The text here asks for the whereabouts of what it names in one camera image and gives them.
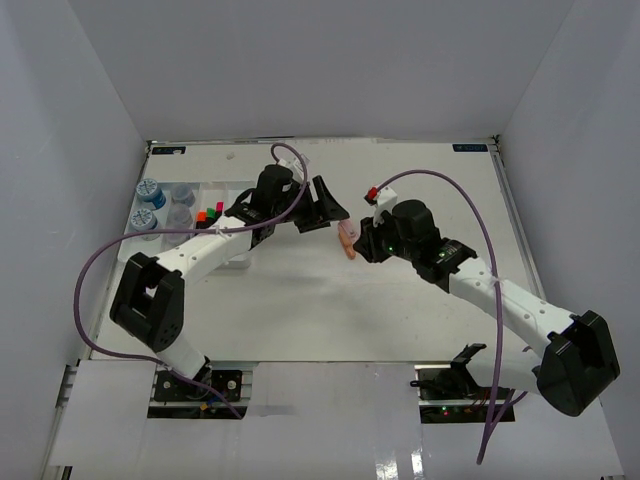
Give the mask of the pink correction tape pen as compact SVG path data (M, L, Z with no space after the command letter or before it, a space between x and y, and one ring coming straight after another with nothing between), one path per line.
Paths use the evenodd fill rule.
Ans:
M359 238L359 232L354 227L350 219L341 220L338 222L338 229L342 232L351 242L355 242Z

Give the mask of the orange correction tape pen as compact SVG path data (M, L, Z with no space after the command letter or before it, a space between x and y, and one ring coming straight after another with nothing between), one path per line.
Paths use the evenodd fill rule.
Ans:
M356 252L353 248L352 240L349 236L338 236L341 247L349 260L354 260L356 258Z

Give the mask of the clear clip jar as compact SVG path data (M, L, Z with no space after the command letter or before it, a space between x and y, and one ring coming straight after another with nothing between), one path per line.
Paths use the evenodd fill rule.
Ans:
M175 204L170 207L166 226L169 229L189 229L193 224L191 210L184 204Z
M171 188L171 199L173 204L192 207L195 204L195 194L193 187L188 183L176 183Z

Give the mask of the blue jar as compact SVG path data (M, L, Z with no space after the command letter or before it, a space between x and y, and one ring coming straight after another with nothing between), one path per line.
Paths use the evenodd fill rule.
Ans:
M135 187L137 199L152 207L154 210L162 208L166 203L166 197L160 184L152 178L140 180Z
M141 233L141 238L145 241L155 240L159 237L156 230L159 222L154 212L148 208L139 208L129 217L129 225L135 232Z

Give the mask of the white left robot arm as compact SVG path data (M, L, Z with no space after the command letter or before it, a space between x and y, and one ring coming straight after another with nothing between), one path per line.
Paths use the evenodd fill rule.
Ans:
M256 186L242 192L204 232L152 257L133 255L109 317L178 373L177 387L188 398L202 398L212 377L205 369L208 357L184 332L186 287L253 250L279 224L291 222L299 233L307 233L348 217L321 176L298 180L291 168L268 165Z

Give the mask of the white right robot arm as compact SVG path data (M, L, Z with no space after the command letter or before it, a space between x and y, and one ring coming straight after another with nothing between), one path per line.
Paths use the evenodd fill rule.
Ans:
M416 199L378 194L374 213L360 222L354 249L369 263L409 262L424 281L479 308L538 356L523 370L532 390L557 411L580 415L620 375L606 320L556 307L517 284L500 280L463 243L441 236L432 212Z

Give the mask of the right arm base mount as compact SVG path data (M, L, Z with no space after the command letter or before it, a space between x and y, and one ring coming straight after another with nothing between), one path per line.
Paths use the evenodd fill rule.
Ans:
M417 391L423 425L482 424L488 417L491 379L480 383L468 364L487 346L466 345L451 361L414 367L409 385Z

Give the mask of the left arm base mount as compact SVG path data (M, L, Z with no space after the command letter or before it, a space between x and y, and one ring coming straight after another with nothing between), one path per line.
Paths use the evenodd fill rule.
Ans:
M250 398L250 373L206 366L197 380L184 380L169 368L154 376L150 418L242 419Z

